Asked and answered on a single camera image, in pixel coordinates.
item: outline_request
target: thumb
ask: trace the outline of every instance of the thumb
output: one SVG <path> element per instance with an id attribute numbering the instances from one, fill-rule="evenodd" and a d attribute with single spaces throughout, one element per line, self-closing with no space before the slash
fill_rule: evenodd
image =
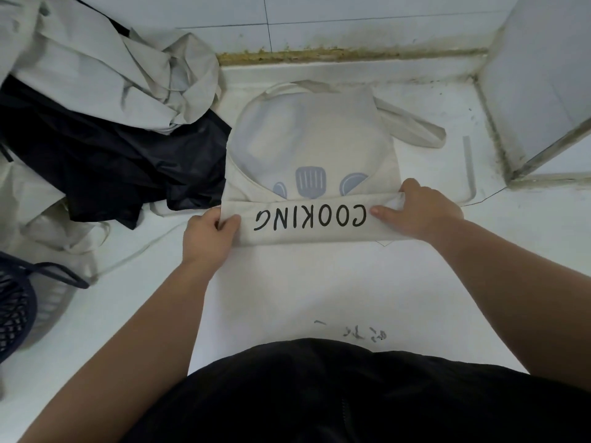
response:
<path id="1" fill-rule="evenodd" d="M 383 207 L 381 205 L 371 207 L 369 212 L 372 216 L 380 219 L 380 221 L 394 226 L 399 222 L 401 219 L 400 215 L 402 214 L 402 211 L 393 210 L 392 208 Z"/>
<path id="2" fill-rule="evenodd" d="M 242 218 L 235 214 L 234 216 L 228 218 L 225 223 L 222 224 L 220 228 L 220 233 L 222 233 L 227 238 L 232 239 L 238 229 L 240 228 L 240 222 L 242 222 Z"/>

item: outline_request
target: person's right hand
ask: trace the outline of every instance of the person's right hand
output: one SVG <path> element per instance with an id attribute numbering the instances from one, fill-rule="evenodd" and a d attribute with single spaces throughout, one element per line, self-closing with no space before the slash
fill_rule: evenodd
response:
<path id="1" fill-rule="evenodd" d="M 460 207 L 439 191 L 419 185 L 415 179 L 406 179 L 400 191 L 405 195 L 402 211 L 375 206 L 370 212 L 406 236 L 428 241 L 434 224 L 449 218 L 464 219 Z"/>

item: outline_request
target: apron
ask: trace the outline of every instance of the apron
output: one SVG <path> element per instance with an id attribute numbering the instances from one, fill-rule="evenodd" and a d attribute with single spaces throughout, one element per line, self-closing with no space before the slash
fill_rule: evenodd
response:
<path id="1" fill-rule="evenodd" d="M 446 132 L 369 86 L 299 81 L 257 96 L 227 143 L 222 220 L 242 216 L 236 244 L 402 239 L 369 214 L 404 203 L 392 136 L 441 148 Z"/>

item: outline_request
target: wall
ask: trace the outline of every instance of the wall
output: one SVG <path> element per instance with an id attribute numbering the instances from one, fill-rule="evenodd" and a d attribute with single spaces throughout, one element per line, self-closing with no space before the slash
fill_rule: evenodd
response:
<path id="1" fill-rule="evenodd" d="M 84 0 L 126 26 L 195 28 L 216 52 L 486 48 L 517 0 Z"/>
<path id="2" fill-rule="evenodd" d="M 590 12 L 591 0 L 519 0 L 492 48 L 480 83 L 512 170 L 591 118 Z"/>
<path id="3" fill-rule="evenodd" d="M 591 135 L 544 163 L 531 178 L 591 177 Z"/>

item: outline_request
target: spatula graphic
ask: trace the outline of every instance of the spatula graphic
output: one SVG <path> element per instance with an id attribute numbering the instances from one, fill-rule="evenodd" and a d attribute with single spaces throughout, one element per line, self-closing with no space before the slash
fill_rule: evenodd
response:
<path id="1" fill-rule="evenodd" d="M 295 171 L 297 192 L 306 199 L 318 199 L 326 192 L 326 171 L 318 166 L 303 166 Z"/>

